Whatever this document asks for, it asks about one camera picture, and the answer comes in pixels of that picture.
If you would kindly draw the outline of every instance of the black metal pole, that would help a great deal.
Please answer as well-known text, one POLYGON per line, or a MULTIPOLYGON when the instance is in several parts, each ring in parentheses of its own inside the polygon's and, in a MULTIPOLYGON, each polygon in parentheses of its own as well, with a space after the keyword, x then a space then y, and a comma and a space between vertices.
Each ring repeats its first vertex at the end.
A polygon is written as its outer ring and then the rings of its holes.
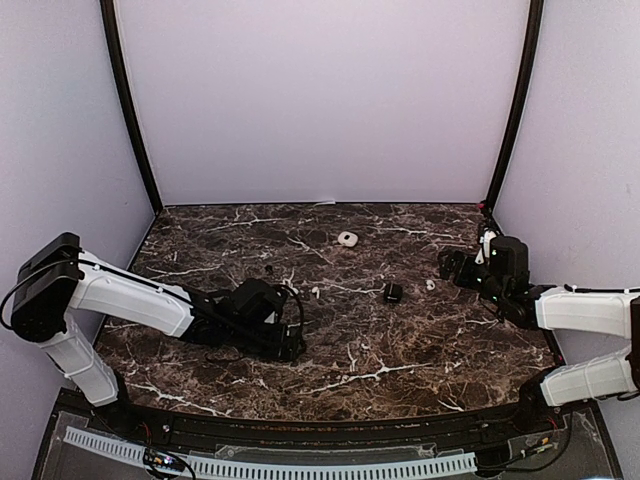
POLYGON ((531 0, 529 4, 527 32, 524 38, 522 60, 520 61, 520 70, 518 71, 518 80, 516 81, 516 89, 513 94, 509 119, 507 120, 507 128, 504 132, 500 154, 498 155, 491 185, 487 192, 487 198, 481 202, 482 211, 489 216, 493 213, 493 209, 498 201, 500 189, 504 183, 504 177, 507 174, 509 160, 511 160, 511 154, 513 153, 516 136, 518 135, 518 128, 520 127, 520 120, 522 119, 522 112, 524 111, 524 104, 527 99, 527 90, 529 89, 529 82, 531 81, 536 47, 538 46, 543 6, 544 0, 531 0))
POLYGON ((140 125, 138 125, 138 117, 133 107, 133 98, 131 96, 131 89, 129 88, 127 71, 124 66, 124 57, 122 55, 122 46, 120 44, 120 35, 118 34, 118 23, 113 0, 100 0, 100 7, 102 9, 102 22, 107 38, 113 77, 116 81, 118 97, 120 97, 120 107, 122 108, 124 121, 129 131, 129 138, 131 139, 133 153, 136 157, 138 168, 140 169, 140 175, 142 176, 144 187, 147 190, 147 196, 149 197, 153 211, 157 215, 162 211, 162 200, 160 199, 156 181, 153 178, 149 157, 147 156, 147 151, 142 141, 140 125))

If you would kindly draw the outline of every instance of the marble table surface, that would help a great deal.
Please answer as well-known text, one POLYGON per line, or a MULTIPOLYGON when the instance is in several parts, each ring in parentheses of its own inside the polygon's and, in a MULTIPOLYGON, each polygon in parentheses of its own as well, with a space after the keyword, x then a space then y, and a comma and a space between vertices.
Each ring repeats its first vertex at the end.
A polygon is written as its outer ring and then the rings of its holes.
POLYGON ((477 295, 437 275, 441 249, 476 249, 481 220, 460 204, 167 208, 132 270, 204 291, 249 277, 288 282, 304 302, 308 350, 293 364, 238 360, 231 347, 111 318, 98 352, 135 403, 205 415, 378 420, 516 401, 518 387, 553 364, 544 337, 498 322, 477 295), (338 244, 345 230, 359 236, 355 247, 338 244), (395 306, 382 302, 391 281, 405 292, 395 306))

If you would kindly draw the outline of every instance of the black cable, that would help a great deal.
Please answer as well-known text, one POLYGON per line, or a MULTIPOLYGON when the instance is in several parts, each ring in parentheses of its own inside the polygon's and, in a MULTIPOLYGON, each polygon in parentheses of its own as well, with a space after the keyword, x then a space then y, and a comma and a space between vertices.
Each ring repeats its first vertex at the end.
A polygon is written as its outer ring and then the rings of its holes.
POLYGON ((304 327, 304 307, 302 305, 302 300, 300 300, 300 296, 295 292, 293 288, 291 288, 288 285, 276 285, 275 288, 289 292, 293 297, 293 299, 295 300, 296 305, 298 306, 298 312, 300 317, 300 327, 298 328, 298 335, 302 337, 302 327, 304 327))
MULTIPOLYGON (((100 416, 98 415, 96 412, 94 412, 93 410, 91 411, 91 413, 93 414, 93 416, 95 418, 97 418, 100 423, 102 423, 102 425, 113 435, 115 435, 116 437, 118 437, 121 440, 124 440, 125 442, 129 442, 129 443, 133 443, 135 445, 138 445, 140 447, 144 447, 145 449, 150 448, 151 446, 141 442, 139 440, 134 440, 131 438, 127 438, 124 435, 119 434, 118 432, 116 432, 113 428, 111 428, 109 426, 109 424, 100 416)), ((182 465, 183 467, 185 467, 189 473, 191 474, 191 480, 198 480, 198 477, 196 476, 196 472, 193 470, 193 468, 191 467, 191 465, 189 465, 184 459, 182 459, 178 454, 176 453, 171 453, 171 452, 167 452, 166 450, 163 450, 161 448, 156 448, 156 447, 151 447, 153 448, 153 450, 155 450, 158 453, 161 453, 163 455, 166 455, 168 457, 174 458, 176 460, 177 463, 179 463, 180 465, 182 465)), ((157 470, 155 470, 152 467, 152 470, 154 470, 156 473, 162 473, 162 472, 158 472, 157 470)))
POLYGON ((301 353, 304 353, 307 350, 307 344, 305 343, 304 338, 302 338, 302 330, 304 327, 304 306, 302 305, 302 300, 300 300, 300 296, 295 292, 295 290, 288 285, 276 285, 275 288, 289 292, 295 300, 296 305, 298 306, 298 316, 300 317, 300 324, 298 327, 298 331, 296 332, 296 336, 298 337, 298 342, 302 347, 301 353))
POLYGON ((567 427, 567 439, 564 442, 564 445, 558 451, 555 457, 553 457, 550 461, 548 461, 544 465, 540 465, 539 467, 532 467, 532 468, 509 467, 509 465, 511 465, 512 463, 515 463, 518 460, 524 459, 524 457, 515 457, 507 460, 506 462, 499 463, 497 465, 478 465, 478 470, 488 470, 488 471, 502 470, 505 472, 519 472, 519 473, 540 472, 545 468, 550 467, 551 465, 556 463, 558 460, 560 460, 560 457, 564 455, 564 453, 567 451, 567 448, 569 447, 569 444, 571 443, 572 433, 573 433, 573 414, 571 414, 571 417, 569 417, 569 425, 567 427))
POLYGON ((635 400, 638 397, 640 397, 640 392, 621 393, 616 398, 619 402, 628 402, 629 400, 635 400))
POLYGON ((640 288, 585 288, 585 287, 572 287, 571 285, 564 284, 564 289, 573 293, 639 293, 640 288))

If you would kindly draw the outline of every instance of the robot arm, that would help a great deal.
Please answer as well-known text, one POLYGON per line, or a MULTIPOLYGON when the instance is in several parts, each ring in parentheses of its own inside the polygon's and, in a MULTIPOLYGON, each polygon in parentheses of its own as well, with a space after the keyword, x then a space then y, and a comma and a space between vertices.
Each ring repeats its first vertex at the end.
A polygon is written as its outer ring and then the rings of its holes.
POLYGON ((231 344, 263 358, 291 361, 305 350, 298 302, 300 325, 280 323, 294 293, 284 286, 249 279, 234 291, 205 294, 121 270, 79 242, 62 234, 20 268, 11 325, 3 324, 42 348, 95 407, 127 403, 126 388, 79 330, 72 309, 113 315, 188 343, 231 344))
MULTIPOLYGON (((530 330, 570 329, 631 339, 632 346, 576 365, 543 372, 520 390, 521 403, 547 407, 633 393, 640 388, 640 290, 591 290, 529 282, 528 248, 494 230, 480 232, 477 255, 446 250, 440 276, 476 290, 496 315, 530 330)), ((521 410, 535 410, 531 405, 521 410)))

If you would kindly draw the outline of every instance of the white wall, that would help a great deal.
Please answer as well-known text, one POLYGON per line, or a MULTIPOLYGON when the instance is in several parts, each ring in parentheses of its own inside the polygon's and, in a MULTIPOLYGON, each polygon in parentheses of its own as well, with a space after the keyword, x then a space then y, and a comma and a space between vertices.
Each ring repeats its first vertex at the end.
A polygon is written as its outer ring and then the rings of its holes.
MULTIPOLYGON (((546 2, 496 218, 531 252, 535 282, 640 285, 640 3, 546 2)), ((577 362, 624 341, 561 332, 577 362)), ((640 402, 602 410, 626 478, 640 478, 640 402)))
POLYGON ((118 2, 163 200, 479 201, 528 4, 118 2))
MULTIPOLYGON (((0 0, 0 292, 70 230, 126 265, 152 219, 116 95, 97 1, 0 0)), ((84 325, 89 335, 97 318, 84 325)), ((0 329, 0 472, 30 478, 62 384, 0 329)))

